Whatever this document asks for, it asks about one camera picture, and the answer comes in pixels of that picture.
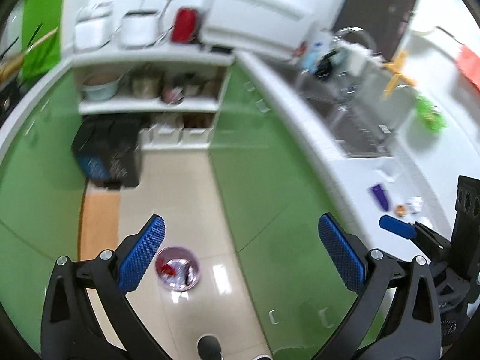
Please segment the orange round lid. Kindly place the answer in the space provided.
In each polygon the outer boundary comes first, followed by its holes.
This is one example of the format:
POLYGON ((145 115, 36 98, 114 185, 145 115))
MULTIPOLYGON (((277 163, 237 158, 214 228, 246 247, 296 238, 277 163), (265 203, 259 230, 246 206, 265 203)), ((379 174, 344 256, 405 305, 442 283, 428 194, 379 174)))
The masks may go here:
POLYGON ((404 217, 406 216, 407 209, 404 205, 399 204, 394 208, 394 212, 397 216, 404 217))

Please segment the purple velvet pouch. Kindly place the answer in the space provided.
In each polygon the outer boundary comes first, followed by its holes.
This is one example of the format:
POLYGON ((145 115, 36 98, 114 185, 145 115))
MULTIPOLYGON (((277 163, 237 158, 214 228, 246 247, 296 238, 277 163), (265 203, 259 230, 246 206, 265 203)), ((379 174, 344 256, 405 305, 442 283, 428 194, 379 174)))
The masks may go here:
POLYGON ((370 188, 370 192, 373 194, 375 201, 384 212, 390 210, 391 201, 383 184, 375 184, 370 188))

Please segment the red mesh cloth bag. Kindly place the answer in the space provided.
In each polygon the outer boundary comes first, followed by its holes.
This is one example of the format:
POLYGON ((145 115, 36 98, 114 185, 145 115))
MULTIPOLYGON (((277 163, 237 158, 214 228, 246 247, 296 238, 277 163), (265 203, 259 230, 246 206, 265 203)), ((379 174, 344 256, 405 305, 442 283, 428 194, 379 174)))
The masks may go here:
POLYGON ((176 275, 176 270, 174 267, 166 263, 160 267, 160 274, 168 277, 174 277, 176 275))

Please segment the stainless steel kitchen sink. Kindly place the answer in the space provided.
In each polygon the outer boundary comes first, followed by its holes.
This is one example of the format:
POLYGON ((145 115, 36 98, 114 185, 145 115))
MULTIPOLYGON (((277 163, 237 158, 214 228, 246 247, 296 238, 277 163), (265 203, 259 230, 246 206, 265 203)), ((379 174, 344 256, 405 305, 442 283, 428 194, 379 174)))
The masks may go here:
POLYGON ((320 80, 284 62, 273 61, 268 66, 313 110, 348 158, 391 157, 387 142, 393 130, 388 128, 380 136, 380 125, 355 99, 356 87, 345 73, 320 80))

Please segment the black two-compartment trash bin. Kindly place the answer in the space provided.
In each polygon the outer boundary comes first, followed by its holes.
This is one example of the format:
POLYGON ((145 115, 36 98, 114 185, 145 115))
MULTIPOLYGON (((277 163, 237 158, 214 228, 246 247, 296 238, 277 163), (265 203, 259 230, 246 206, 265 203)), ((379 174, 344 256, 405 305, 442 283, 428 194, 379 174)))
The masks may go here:
POLYGON ((84 118, 71 150, 78 165, 95 185, 136 188, 140 185, 141 121, 128 115, 91 115, 84 118))

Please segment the white rectangular plastic container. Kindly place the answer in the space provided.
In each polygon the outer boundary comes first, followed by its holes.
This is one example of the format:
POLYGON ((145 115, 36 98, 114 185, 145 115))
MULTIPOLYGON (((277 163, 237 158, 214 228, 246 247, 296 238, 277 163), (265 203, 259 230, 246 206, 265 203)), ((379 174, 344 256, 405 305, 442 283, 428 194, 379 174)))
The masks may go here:
POLYGON ((375 167, 375 172, 377 172, 377 174, 379 174, 379 176, 381 176, 388 183, 395 183, 396 180, 401 176, 402 169, 401 166, 394 160, 394 158, 383 158, 375 167))

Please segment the green plastic basket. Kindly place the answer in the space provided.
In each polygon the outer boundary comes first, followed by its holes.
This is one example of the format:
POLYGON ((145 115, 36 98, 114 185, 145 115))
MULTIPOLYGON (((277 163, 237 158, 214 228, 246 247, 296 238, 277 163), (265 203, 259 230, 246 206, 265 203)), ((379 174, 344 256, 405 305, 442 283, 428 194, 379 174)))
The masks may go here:
POLYGON ((432 133, 439 133, 447 126, 439 108, 422 95, 416 96, 416 116, 432 133))

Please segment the pink round waste basket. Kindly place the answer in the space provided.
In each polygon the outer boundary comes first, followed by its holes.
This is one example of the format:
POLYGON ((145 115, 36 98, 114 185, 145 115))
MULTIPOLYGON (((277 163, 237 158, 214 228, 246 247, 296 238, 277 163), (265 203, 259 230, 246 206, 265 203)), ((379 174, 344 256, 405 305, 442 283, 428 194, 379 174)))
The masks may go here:
POLYGON ((170 246, 160 250, 155 260, 155 269, 160 285, 168 291, 189 291, 201 278, 200 264, 196 255, 181 246, 170 246), (174 277, 160 274, 160 267, 166 263, 175 268, 174 277))

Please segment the black shoe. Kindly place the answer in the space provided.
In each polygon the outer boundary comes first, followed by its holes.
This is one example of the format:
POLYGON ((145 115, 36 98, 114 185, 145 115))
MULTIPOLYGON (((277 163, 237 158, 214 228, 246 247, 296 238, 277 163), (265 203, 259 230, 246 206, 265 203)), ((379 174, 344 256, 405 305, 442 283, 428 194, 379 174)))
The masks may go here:
POLYGON ((197 351, 201 360, 222 360, 222 348, 216 336, 207 334, 198 339, 197 351))

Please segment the steel gooseneck faucet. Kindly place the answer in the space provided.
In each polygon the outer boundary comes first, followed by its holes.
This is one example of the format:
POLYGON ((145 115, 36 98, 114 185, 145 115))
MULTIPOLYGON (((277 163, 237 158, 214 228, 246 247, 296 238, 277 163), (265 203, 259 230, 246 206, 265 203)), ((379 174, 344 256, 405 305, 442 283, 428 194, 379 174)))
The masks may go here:
POLYGON ((347 37, 352 37, 354 40, 359 40, 360 44, 366 47, 368 50, 373 53, 377 52, 377 43, 365 29, 356 26, 341 28, 334 33, 333 42, 344 40, 347 37))

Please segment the white storage bin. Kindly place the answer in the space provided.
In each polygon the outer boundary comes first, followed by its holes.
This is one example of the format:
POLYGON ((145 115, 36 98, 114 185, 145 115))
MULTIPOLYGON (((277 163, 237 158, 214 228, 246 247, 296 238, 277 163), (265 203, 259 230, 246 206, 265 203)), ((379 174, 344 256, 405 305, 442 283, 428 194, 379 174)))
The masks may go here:
POLYGON ((185 127, 182 130, 181 144, 183 146, 208 146, 213 132, 213 127, 185 127))
POLYGON ((154 125, 140 132, 140 145, 143 150, 171 150, 180 146, 181 128, 165 128, 154 125))

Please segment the white storage bin right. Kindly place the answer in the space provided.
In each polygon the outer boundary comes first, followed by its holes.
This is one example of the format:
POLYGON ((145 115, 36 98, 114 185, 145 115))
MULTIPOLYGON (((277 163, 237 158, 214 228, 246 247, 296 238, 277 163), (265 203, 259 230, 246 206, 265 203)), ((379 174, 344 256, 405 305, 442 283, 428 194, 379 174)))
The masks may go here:
POLYGON ((181 144, 183 146, 208 146, 213 132, 213 127, 185 127, 182 130, 181 144))

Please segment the light green basin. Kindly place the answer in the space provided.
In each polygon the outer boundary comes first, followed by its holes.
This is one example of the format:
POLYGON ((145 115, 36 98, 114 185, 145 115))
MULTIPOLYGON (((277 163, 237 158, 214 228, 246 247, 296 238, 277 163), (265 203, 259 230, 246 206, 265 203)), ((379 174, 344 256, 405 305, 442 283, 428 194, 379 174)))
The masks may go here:
POLYGON ((81 90, 88 101, 103 102, 113 98, 119 88, 122 76, 116 73, 98 73, 84 79, 81 90))

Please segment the steel pot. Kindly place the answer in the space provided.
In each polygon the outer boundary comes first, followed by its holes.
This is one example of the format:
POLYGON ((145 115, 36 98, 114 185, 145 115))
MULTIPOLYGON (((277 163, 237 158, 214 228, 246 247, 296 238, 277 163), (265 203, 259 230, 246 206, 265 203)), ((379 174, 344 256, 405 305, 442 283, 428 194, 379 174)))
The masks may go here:
POLYGON ((130 75, 132 94, 139 99, 160 96, 164 74, 162 72, 134 72, 130 75))

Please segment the white open shelf unit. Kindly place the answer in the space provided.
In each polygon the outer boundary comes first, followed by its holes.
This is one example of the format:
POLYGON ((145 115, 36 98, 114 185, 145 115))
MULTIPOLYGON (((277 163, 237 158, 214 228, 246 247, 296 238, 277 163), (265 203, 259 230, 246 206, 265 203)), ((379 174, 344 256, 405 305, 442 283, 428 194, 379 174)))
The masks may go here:
POLYGON ((107 47, 72 56, 78 111, 89 119, 131 118, 144 150, 209 147, 234 57, 199 47, 107 47))

